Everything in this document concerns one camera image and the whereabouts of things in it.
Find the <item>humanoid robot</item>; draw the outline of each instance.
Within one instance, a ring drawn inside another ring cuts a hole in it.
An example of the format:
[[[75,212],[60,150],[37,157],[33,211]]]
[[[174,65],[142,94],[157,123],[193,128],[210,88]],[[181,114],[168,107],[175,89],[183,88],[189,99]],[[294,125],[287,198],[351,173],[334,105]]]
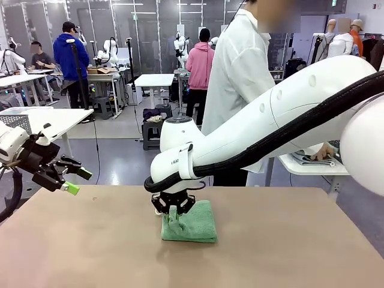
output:
[[[190,43],[189,37],[185,38],[178,31],[176,34],[176,40],[173,42],[176,50],[176,57],[180,62],[182,69],[185,69],[185,63],[188,60],[188,44]]]

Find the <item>tan table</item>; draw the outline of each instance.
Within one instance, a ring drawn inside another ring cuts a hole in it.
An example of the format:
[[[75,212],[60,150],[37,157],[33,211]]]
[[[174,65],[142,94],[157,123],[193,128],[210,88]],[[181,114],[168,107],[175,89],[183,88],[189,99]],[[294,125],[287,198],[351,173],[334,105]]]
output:
[[[0,287],[380,287],[384,260],[316,188],[207,188],[219,242],[160,239],[142,187],[40,190],[0,227]]]

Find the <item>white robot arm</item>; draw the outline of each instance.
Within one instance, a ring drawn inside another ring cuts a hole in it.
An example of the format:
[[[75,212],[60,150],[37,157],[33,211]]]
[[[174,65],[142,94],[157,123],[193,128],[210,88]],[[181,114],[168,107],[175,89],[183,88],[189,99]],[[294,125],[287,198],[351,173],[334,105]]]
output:
[[[9,67],[7,64],[7,60],[9,59],[12,60],[17,65],[17,68],[20,70],[21,75],[27,74],[24,67],[25,59],[21,57],[19,54],[9,49],[0,51],[1,70],[6,69],[9,72]]]
[[[65,190],[76,194],[79,188],[67,182],[64,175],[74,173],[89,180],[92,173],[73,157],[62,154],[56,159],[60,147],[51,143],[44,131],[28,135],[23,128],[11,128],[0,121],[0,172],[4,168],[19,167],[33,174],[32,181],[50,191]]]
[[[176,57],[180,62],[181,68],[185,69],[185,63],[188,61],[188,45],[190,43],[189,37],[181,36],[180,32],[176,34],[176,40],[173,42],[176,50]]]
[[[112,67],[116,66],[116,63],[119,62],[119,58],[117,56],[118,46],[116,40],[111,37],[111,39],[106,40],[103,46],[104,50],[99,50],[97,53],[96,65],[110,63]]]
[[[368,114],[375,110],[381,127],[384,99],[372,97],[384,91],[384,72],[375,72],[369,63],[354,56],[317,62],[262,94],[207,136],[191,118],[167,120],[161,131],[161,153],[153,160],[151,177],[145,181],[145,188],[157,193],[152,196],[153,204],[162,213],[168,213],[170,205],[177,206],[179,214],[186,213],[194,203],[187,189],[196,187],[202,177],[338,139],[351,175],[384,195],[382,169],[377,169],[382,166],[380,159],[384,160],[384,136],[373,131],[376,120]],[[381,140],[370,144],[377,146],[380,157],[360,155],[366,151],[362,142],[369,142],[369,138]]]

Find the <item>cardboard box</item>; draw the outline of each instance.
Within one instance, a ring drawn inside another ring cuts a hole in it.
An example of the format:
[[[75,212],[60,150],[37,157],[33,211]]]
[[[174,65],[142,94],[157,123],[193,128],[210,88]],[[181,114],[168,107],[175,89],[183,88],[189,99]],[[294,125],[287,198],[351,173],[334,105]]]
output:
[[[113,72],[117,72],[116,68],[96,68],[89,67],[87,68],[88,74],[109,74]]]

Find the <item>white table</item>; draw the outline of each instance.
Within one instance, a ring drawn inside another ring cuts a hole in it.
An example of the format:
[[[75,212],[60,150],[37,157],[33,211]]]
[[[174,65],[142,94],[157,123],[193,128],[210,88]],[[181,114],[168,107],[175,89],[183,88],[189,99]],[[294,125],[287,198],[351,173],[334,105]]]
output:
[[[349,176],[347,169],[339,161],[334,159],[335,166],[304,166],[297,163],[290,154],[279,156],[278,159],[287,169],[288,172],[294,175],[301,176],[333,176],[331,187],[329,189],[329,196],[336,200],[341,190],[341,185],[346,176]],[[268,164],[267,178],[271,170],[271,161]]]
[[[93,112],[93,109],[36,108],[27,110],[22,114],[28,115],[29,124],[34,134],[39,133],[43,129],[44,124],[50,123],[51,127],[45,129],[44,135],[50,141],[54,141],[61,136],[65,153],[73,157],[67,132]]]
[[[158,95],[161,96],[160,88],[171,86],[174,74],[143,74],[134,83],[136,87],[148,87],[151,95],[151,108],[155,108],[154,88],[158,88]]]
[[[53,71],[54,71],[53,69],[46,69],[46,70],[44,70],[44,69],[34,69],[34,70],[31,70],[31,71],[28,71],[28,73],[29,74],[49,74],[49,73],[52,73]],[[48,83],[47,77],[45,77],[45,80],[46,80],[48,95],[49,95],[49,98],[50,98],[50,103],[48,105],[55,104],[58,101],[54,101],[53,100],[53,98],[52,98],[52,90],[49,87],[49,83]]]
[[[23,88],[24,93],[25,93],[25,100],[27,102],[28,106],[32,106],[31,99],[29,98],[28,95],[28,89],[27,86],[30,86],[32,89],[32,93],[34,95],[35,99],[35,105],[40,106],[37,98],[37,93],[35,89],[35,85],[33,80],[40,79],[40,78],[45,78],[46,75],[43,74],[23,74],[23,75],[12,75],[12,76],[7,76],[4,78],[0,78],[0,88],[6,88],[6,87],[12,87],[13,92],[16,93],[15,87],[17,84],[20,84],[20,86]]]

